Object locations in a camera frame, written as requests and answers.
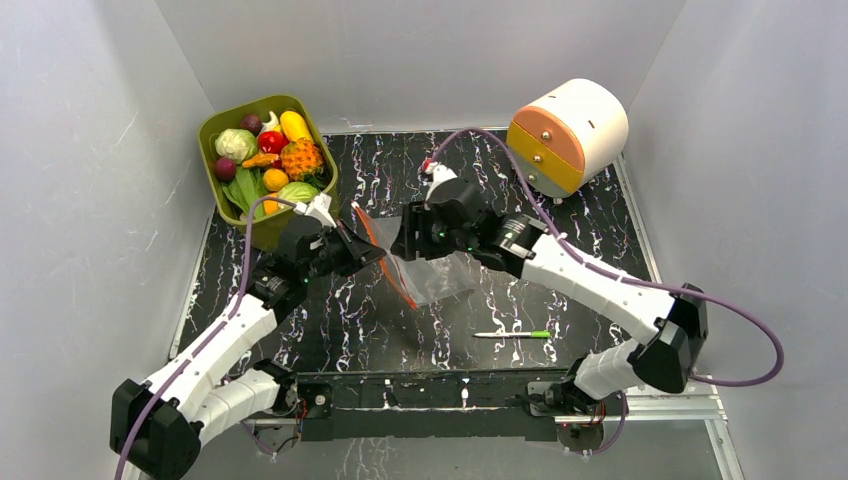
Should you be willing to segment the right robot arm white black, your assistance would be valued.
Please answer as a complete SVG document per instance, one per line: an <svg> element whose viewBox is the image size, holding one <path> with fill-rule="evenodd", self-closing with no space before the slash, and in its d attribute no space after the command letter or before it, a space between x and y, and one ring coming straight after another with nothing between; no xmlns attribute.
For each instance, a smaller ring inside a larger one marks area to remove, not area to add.
<svg viewBox="0 0 848 480"><path fill-rule="evenodd" d="M680 394L707 338L706 308L696 291L645 288L587 254L570 255L541 220L496 212L462 178L404 206L391 252L406 261L467 253L490 270L557 291L629 334L620 345L578 359L563 382L517 395L533 416L587 414L606 397L642 385Z"/></svg>

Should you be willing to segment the white orange yellow drawer box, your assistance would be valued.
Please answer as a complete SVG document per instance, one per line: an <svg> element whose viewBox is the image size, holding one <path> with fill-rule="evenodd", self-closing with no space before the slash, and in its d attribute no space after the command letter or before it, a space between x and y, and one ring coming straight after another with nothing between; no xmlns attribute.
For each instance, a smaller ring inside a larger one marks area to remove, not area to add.
<svg viewBox="0 0 848 480"><path fill-rule="evenodd" d="M506 145L522 178L560 202L619 156L628 133L618 98L592 80L576 78L520 108L508 126Z"/></svg>

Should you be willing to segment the green leafy vegetable toy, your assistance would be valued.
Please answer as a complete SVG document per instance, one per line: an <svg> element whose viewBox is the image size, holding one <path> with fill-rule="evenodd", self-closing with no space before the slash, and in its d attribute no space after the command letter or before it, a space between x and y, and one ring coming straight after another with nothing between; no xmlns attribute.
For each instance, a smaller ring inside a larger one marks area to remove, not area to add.
<svg viewBox="0 0 848 480"><path fill-rule="evenodd" d="M222 184L222 190L229 202L241 211L239 217L246 216L257 199L269 194L262 171L257 168L238 167L234 178Z"/></svg>

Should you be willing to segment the green cabbage toy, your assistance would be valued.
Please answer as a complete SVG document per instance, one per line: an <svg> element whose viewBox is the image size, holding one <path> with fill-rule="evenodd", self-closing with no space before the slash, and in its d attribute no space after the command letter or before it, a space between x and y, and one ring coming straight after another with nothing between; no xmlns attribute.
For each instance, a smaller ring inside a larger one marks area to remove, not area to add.
<svg viewBox="0 0 848 480"><path fill-rule="evenodd" d="M307 182L290 182L277 192L277 197L292 203L309 204L321 191Z"/></svg>

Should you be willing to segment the green white pen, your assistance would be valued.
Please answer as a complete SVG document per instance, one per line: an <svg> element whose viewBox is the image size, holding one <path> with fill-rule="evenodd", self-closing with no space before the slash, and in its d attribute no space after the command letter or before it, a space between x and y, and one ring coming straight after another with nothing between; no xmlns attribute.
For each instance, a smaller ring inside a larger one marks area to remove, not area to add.
<svg viewBox="0 0 848 480"><path fill-rule="evenodd" d="M519 331L519 332L475 332L475 338L483 339L549 339L548 331Z"/></svg>

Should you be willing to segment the dark purple round fruit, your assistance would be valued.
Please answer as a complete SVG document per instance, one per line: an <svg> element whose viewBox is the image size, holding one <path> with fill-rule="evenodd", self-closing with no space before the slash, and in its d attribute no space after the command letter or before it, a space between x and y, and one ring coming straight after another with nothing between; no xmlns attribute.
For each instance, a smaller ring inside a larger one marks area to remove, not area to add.
<svg viewBox="0 0 848 480"><path fill-rule="evenodd" d="M239 127L249 131L254 136L258 136L262 131L263 122L257 114L246 114L240 119Z"/></svg>

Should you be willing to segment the orange carrot toy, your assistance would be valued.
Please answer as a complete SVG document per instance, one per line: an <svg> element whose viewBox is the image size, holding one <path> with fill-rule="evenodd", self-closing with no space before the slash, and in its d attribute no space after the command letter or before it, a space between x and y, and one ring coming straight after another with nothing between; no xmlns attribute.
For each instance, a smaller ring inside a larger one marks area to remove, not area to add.
<svg viewBox="0 0 848 480"><path fill-rule="evenodd" d="M279 160L280 156L278 154L257 153L256 155L248 158L247 160L244 160L241 163L241 167L245 169L268 168L272 167Z"/></svg>

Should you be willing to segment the white garlic toy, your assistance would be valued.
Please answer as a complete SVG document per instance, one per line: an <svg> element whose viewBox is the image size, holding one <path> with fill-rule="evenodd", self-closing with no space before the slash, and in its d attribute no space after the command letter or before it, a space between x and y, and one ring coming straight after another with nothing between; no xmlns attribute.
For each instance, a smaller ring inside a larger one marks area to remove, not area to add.
<svg viewBox="0 0 848 480"><path fill-rule="evenodd" d="M269 119L266 122L262 123L260 133L265 133L265 132L268 132L268 131L274 131L274 132L281 133L282 127L281 127L278 115L273 111L269 111L268 115L269 115Z"/></svg>

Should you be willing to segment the magenta round fruit toy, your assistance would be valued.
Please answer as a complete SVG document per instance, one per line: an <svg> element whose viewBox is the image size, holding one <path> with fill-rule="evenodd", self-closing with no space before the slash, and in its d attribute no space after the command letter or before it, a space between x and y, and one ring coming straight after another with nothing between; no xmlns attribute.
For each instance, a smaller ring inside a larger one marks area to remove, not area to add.
<svg viewBox="0 0 848 480"><path fill-rule="evenodd" d="M238 164L229 157L219 158L213 168L213 173L216 179L222 183L232 181L237 174Z"/></svg>

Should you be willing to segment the orange pineapple toy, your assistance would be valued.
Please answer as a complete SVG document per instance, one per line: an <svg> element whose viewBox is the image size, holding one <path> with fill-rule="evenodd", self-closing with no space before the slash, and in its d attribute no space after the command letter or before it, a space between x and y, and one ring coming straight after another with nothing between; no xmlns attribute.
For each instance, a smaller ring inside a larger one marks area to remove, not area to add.
<svg viewBox="0 0 848 480"><path fill-rule="evenodd" d="M318 146L307 138L288 143L280 153L282 168L292 181L306 181L321 176L324 159Z"/></svg>

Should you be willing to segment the olive green plastic bin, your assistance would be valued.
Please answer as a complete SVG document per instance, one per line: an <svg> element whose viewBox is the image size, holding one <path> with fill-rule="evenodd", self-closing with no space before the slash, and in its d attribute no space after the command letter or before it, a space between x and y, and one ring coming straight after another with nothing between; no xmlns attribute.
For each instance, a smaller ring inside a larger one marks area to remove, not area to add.
<svg viewBox="0 0 848 480"><path fill-rule="evenodd" d="M332 198L330 213L334 217L337 217L339 214L340 201L337 193L339 168L330 153L326 142L323 140L320 131L310 118L310 115L303 106L302 102L296 97L281 94L271 95L214 114L200 126L197 134L198 145L203 158L207 180L215 199L217 211L226 223L235 227L241 233L246 232L246 223L239 217L241 211L226 198L222 183L214 174L214 164L219 158L214 146L214 141L226 127L236 127L244 115L251 113L259 114L260 112L268 113L269 111L278 114L287 110L293 110L299 113L304 118L310 133L313 135L323 159L325 160L325 169L329 171L329 173L325 175L327 179L327 186L323 189L323 192L327 193ZM282 212L266 215L263 218L255 220L253 223L251 244L263 251L273 250L277 246L282 229L293 218L293 216L294 213L292 209L286 208Z"/></svg>

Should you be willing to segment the clear zip bag orange zipper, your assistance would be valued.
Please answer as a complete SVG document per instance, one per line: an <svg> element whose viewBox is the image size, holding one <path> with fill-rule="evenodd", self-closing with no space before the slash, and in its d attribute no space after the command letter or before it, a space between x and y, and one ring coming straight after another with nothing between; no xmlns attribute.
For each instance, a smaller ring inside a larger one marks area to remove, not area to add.
<svg viewBox="0 0 848 480"><path fill-rule="evenodd" d="M447 257L412 261L402 260L390 252L391 242L399 233L399 217L372 218L357 203L352 211L364 226L372 244L384 249L380 268L389 284L413 309L418 309L451 296L473 291L473 281L468 265L457 254Z"/></svg>

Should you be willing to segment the yellow squash toy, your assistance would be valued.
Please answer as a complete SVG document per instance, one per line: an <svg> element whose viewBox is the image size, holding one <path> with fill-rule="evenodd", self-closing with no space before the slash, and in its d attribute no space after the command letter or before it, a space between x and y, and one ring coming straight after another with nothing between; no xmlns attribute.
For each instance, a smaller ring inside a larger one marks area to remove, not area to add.
<svg viewBox="0 0 848 480"><path fill-rule="evenodd" d="M314 138L305 118L294 110L286 110L279 115L282 133L291 142L306 139L313 142Z"/></svg>

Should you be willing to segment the white green cauliflower toy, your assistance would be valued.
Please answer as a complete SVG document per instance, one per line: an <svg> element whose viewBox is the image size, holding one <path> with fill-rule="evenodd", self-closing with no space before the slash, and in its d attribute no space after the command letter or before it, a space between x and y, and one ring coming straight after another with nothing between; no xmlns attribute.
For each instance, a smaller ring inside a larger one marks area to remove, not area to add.
<svg viewBox="0 0 848 480"><path fill-rule="evenodd" d="M245 129L226 129L214 141L214 147L220 157L241 164L259 152L257 138Z"/></svg>

